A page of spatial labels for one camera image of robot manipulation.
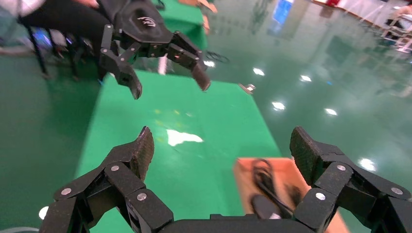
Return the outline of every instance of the green table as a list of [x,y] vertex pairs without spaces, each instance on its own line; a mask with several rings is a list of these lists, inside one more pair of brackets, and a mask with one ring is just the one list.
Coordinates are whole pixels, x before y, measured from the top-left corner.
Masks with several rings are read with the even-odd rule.
[[198,7],[181,4],[178,0],[164,0],[166,9],[160,11],[166,27],[174,32],[181,31],[187,35],[200,49],[207,47],[203,29],[203,15]]
[[[77,175],[98,166],[112,147],[133,141],[145,125],[155,153],[145,183],[175,219],[242,215],[232,167],[238,157],[280,157],[254,100],[237,84],[213,82],[206,93],[195,81],[138,71],[143,95],[107,77],[101,89]],[[192,136],[174,145],[180,133]],[[116,209],[93,232],[132,232]]]

